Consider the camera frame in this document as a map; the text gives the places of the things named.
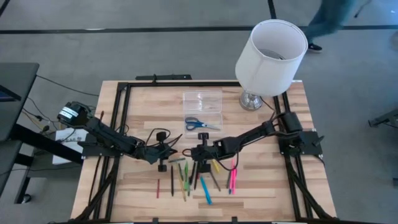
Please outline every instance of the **wooden tabletop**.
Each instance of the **wooden tabletop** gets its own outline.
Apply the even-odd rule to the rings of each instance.
[[[117,83],[118,81],[103,82],[96,116],[99,117],[101,111],[104,111],[103,123],[105,124],[109,124],[111,121]],[[187,90],[222,90],[225,136],[238,136],[259,126],[272,114],[272,110],[265,105],[255,112],[243,110],[238,101],[242,92],[241,87],[137,87],[132,89],[129,101],[126,124],[130,129],[127,134],[146,139],[153,128],[167,128],[172,132],[169,139],[173,139],[184,133],[182,96],[183,92]],[[303,83],[294,82],[287,94],[290,109],[298,114],[302,126],[305,129],[314,128]],[[124,93],[118,111],[118,120],[121,115],[123,99]],[[272,98],[265,100],[274,106]],[[280,103],[283,111],[282,99],[280,99]],[[150,142],[155,142],[155,135],[152,136]],[[174,146],[178,153],[172,157],[183,157],[182,150],[194,147],[199,143],[200,141],[197,139],[187,139],[183,136]],[[84,161],[72,218],[79,215],[87,206],[97,159],[97,157],[92,157]],[[323,164],[313,156],[302,156],[302,160],[309,191],[326,212],[335,216],[335,208]],[[193,162],[188,157],[187,161],[191,169]],[[222,163],[229,167],[231,161],[228,159]],[[225,187],[228,171],[220,167],[220,173],[213,172],[221,186],[221,192],[218,191],[209,174],[203,175],[213,205],[206,203],[200,182],[197,189],[192,190],[187,201],[184,202],[176,169],[174,169],[175,193],[172,197],[170,166],[168,166],[167,172],[160,173],[157,171],[157,164],[150,165],[146,161],[123,156],[119,166],[111,221],[151,222],[152,218],[158,217],[160,222],[221,222],[231,221],[232,216],[237,216],[239,221],[294,220],[285,162],[279,154],[276,137],[261,139],[246,146],[240,152],[235,195],[229,195],[228,189]],[[156,198],[158,179],[160,179],[160,196]],[[107,196],[106,192],[103,197],[100,217],[104,217]],[[299,190],[298,199],[302,216],[305,217],[302,195]]]

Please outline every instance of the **pink pencil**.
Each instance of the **pink pencil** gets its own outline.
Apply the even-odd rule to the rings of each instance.
[[[234,169],[234,171],[233,171],[233,183],[232,183],[232,186],[233,186],[233,188],[232,188],[232,194],[235,194],[235,189],[236,189],[236,167],[235,167],[235,169]]]
[[[231,169],[234,167],[234,159],[231,161]],[[232,183],[233,183],[233,178],[234,178],[234,170],[231,171],[231,178],[229,179],[229,194],[232,193]]]

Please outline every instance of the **floor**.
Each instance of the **floor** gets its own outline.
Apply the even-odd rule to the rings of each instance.
[[[277,0],[276,14],[308,24],[319,0]],[[366,1],[358,1],[355,11]],[[132,27],[253,26],[270,18],[265,0],[11,0],[0,30]],[[398,1],[371,1],[348,26],[396,25]],[[344,220],[394,223],[398,219],[398,130],[370,128],[368,119],[398,107],[398,32],[342,30],[317,43],[295,76],[304,82],[322,148],[337,214]],[[99,93],[103,80],[188,73],[194,79],[234,79],[234,65],[248,31],[118,34],[0,35],[0,61],[38,62],[38,74]],[[38,79],[30,97],[51,118],[68,101],[96,98]],[[31,102],[25,107],[36,111]],[[19,122],[37,128],[21,117]],[[31,149],[24,148],[26,153]],[[78,170],[57,170],[79,172]],[[0,198],[1,223],[48,223],[70,218],[78,179],[34,179],[32,202],[14,205],[21,171],[11,174]]]

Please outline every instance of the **silver lamp base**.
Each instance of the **silver lamp base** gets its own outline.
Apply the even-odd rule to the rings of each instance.
[[[253,95],[244,91],[239,100],[239,104],[247,111],[255,111],[261,107],[262,101],[260,96]]]

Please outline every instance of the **person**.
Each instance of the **person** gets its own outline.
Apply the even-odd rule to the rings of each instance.
[[[320,53],[322,48],[313,43],[314,38],[332,34],[343,27],[352,10],[355,0],[322,0],[314,18],[304,30],[308,40],[308,50]]]

